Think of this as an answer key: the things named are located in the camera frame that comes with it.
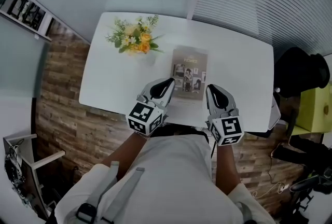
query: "book cover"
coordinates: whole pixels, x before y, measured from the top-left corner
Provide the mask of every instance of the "book cover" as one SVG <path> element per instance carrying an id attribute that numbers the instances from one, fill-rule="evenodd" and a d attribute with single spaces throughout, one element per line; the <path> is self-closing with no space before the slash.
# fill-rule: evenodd
<path id="1" fill-rule="evenodd" d="M 173 50 L 171 77 L 175 79 L 173 97 L 203 100 L 205 91 L 206 50 L 181 46 Z"/>

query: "white flower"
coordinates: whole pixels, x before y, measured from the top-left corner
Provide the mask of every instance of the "white flower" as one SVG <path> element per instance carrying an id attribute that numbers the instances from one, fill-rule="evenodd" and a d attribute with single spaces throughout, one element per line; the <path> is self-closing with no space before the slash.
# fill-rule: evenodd
<path id="1" fill-rule="evenodd" d="M 129 42 L 131 44 L 135 44 L 136 43 L 136 38 L 135 37 L 130 37 Z"/>
<path id="2" fill-rule="evenodd" d="M 126 46 L 129 44 L 129 37 L 126 36 L 122 41 L 121 41 L 121 45 L 122 46 Z"/>
<path id="3" fill-rule="evenodd" d="M 146 24 L 146 23 L 142 23 L 142 30 L 143 31 L 150 31 L 151 30 L 151 28 L 149 27 L 149 25 L 148 24 Z"/>
<path id="4" fill-rule="evenodd" d="M 131 25 L 124 29 L 124 33 L 126 35 L 132 35 L 136 29 L 138 29 L 137 25 Z"/>

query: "black bag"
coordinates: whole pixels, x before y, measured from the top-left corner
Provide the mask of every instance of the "black bag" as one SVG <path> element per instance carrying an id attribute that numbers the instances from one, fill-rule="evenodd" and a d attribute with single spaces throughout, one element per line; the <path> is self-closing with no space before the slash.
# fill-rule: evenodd
<path id="1" fill-rule="evenodd" d="M 325 59 L 320 54 L 308 55 L 302 49 L 288 49 L 274 65 L 274 87 L 288 98 L 302 91 L 324 88 L 330 79 Z"/>

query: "gray strap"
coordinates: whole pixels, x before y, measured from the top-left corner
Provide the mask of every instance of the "gray strap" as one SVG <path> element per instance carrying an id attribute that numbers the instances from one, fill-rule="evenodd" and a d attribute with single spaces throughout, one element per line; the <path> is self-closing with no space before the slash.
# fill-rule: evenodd
<path id="1" fill-rule="evenodd" d="M 106 212 L 103 214 L 102 218 L 97 222 L 97 224 L 110 224 L 113 223 L 116 215 L 123 208 L 127 202 L 129 196 L 134 190 L 137 182 L 141 178 L 144 172 L 144 168 L 136 168 L 134 174 L 127 180 L 122 189 L 119 191 L 117 196 L 114 198 Z"/>
<path id="2" fill-rule="evenodd" d="M 84 203 L 82 206 L 92 208 L 96 214 L 96 210 L 98 207 L 98 204 L 104 195 L 114 184 L 117 182 L 117 174 L 119 170 L 119 162 L 118 161 L 112 161 L 110 164 L 110 169 L 106 177 L 102 180 L 102 182 L 94 189 L 93 193 L 89 196 L 88 200 L 86 203 Z M 75 219 L 75 224 L 87 224 L 91 223 L 94 217 L 91 217 L 91 214 L 88 213 L 88 211 L 80 211 L 78 210 L 76 213 L 76 219 Z"/>
<path id="3" fill-rule="evenodd" d="M 117 174 L 119 170 L 119 162 L 112 161 L 110 164 L 110 170 L 102 182 L 97 186 L 93 193 L 89 196 L 87 203 L 98 207 L 100 199 L 114 184 L 117 182 Z"/>
<path id="4" fill-rule="evenodd" d="M 250 208 L 242 203 L 242 202 L 238 202 L 239 204 L 241 204 L 241 208 L 239 208 L 239 210 L 241 211 L 242 215 L 243 215 L 243 223 L 246 223 L 247 221 L 252 221 L 253 220 L 253 214 L 251 213 Z"/>

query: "white shirt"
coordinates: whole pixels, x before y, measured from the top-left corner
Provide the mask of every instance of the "white shirt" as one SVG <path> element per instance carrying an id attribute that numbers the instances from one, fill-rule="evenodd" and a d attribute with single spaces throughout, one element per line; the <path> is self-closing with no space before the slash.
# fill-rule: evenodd
<path id="1" fill-rule="evenodd" d="M 202 135 L 151 138 L 128 173 L 102 197 L 96 219 L 137 167 L 145 168 L 126 205 L 114 223 L 243 223 L 235 203 L 246 204 L 258 223 L 275 223 L 243 184 L 226 196 L 212 183 L 211 149 Z M 58 224 L 86 202 L 109 167 L 97 164 L 59 202 L 55 210 Z"/>

